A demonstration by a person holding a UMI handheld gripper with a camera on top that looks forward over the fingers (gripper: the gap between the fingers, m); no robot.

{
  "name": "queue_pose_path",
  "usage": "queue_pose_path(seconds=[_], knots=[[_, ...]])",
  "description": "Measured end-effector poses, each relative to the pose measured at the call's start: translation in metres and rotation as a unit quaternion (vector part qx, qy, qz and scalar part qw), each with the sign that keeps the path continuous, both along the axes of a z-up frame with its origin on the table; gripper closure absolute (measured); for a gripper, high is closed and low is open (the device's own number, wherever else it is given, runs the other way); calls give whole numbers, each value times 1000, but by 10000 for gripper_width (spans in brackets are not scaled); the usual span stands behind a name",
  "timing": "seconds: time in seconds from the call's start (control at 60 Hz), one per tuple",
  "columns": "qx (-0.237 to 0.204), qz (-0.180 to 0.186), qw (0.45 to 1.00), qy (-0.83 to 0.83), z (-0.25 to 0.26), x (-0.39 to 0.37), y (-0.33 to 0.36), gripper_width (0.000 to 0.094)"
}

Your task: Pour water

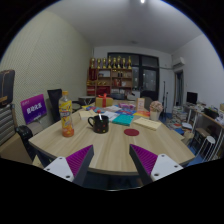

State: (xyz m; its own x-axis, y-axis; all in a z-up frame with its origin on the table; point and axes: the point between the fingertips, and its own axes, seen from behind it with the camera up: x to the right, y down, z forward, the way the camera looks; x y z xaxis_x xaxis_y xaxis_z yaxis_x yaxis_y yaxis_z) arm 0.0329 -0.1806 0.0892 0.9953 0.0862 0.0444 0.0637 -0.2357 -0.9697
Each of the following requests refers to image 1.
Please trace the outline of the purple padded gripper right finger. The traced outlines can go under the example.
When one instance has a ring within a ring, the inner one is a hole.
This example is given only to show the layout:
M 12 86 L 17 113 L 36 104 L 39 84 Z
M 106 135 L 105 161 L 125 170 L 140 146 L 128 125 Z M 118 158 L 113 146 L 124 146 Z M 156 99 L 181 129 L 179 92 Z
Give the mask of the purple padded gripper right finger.
M 129 154 L 144 185 L 182 169 L 181 165 L 166 154 L 156 155 L 134 144 L 129 146 Z

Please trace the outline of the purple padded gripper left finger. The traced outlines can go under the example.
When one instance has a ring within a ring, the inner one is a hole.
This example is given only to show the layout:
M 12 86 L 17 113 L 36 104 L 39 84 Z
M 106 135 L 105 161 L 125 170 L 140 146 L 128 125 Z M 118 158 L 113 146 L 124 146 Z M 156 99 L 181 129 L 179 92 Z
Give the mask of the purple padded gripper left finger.
M 44 170 L 82 186 L 93 155 L 94 147 L 89 145 L 68 157 L 56 158 Z

